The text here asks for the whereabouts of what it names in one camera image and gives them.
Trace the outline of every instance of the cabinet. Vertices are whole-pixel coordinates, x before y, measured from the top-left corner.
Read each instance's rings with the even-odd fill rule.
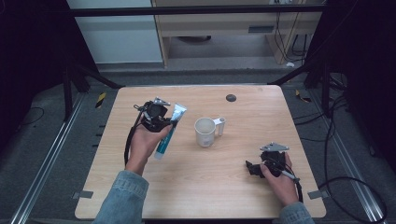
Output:
[[[151,0],[154,7],[268,5],[270,0]],[[320,0],[293,0],[292,4],[321,3]],[[173,36],[265,34],[278,63],[283,63],[295,35],[313,34],[320,12],[231,13],[155,16],[164,64]],[[277,43],[284,44],[279,49]]]
[[[67,0],[70,8],[151,7],[149,0]],[[153,16],[77,17],[98,68],[162,63]]]

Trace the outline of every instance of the hand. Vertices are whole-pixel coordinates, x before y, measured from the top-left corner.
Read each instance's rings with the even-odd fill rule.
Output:
[[[288,153],[286,152],[285,159],[286,164],[291,168],[291,161]],[[288,176],[280,175],[279,177],[275,177],[271,174],[266,165],[261,164],[260,167],[262,168],[262,173],[268,180],[274,194],[282,202],[283,206],[298,202],[295,184]]]
[[[143,174],[146,163],[155,147],[171,131],[172,125],[164,127],[159,133],[152,133],[143,125],[138,125],[131,141],[131,153],[125,170],[138,175]]]

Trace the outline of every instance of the toothpaste tube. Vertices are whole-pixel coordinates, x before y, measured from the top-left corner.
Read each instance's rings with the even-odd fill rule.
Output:
[[[183,105],[175,104],[175,109],[171,118],[171,122],[174,122],[174,125],[169,132],[168,135],[165,136],[160,142],[160,144],[157,147],[157,151],[154,154],[154,158],[157,160],[160,160],[163,157],[163,154],[165,153],[166,148],[169,145],[169,142],[171,141],[172,135],[175,131],[175,128],[177,126],[178,121],[183,117],[184,112],[186,112],[187,108]]]

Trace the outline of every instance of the denim sleeve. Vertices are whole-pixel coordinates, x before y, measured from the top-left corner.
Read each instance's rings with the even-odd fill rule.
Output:
[[[292,203],[284,207],[279,218],[285,224],[315,223],[303,203]]]
[[[119,172],[93,223],[142,223],[149,182],[129,171]]]

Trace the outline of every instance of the white mug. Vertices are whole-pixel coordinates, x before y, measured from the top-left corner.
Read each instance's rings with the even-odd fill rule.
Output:
[[[224,130],[225,118],[210,119],[200,118],[195,121],[195,135],[198,145],[201,147],[210,147],[215,142],[215,131],[219,125],[219,136],[222,136]]]

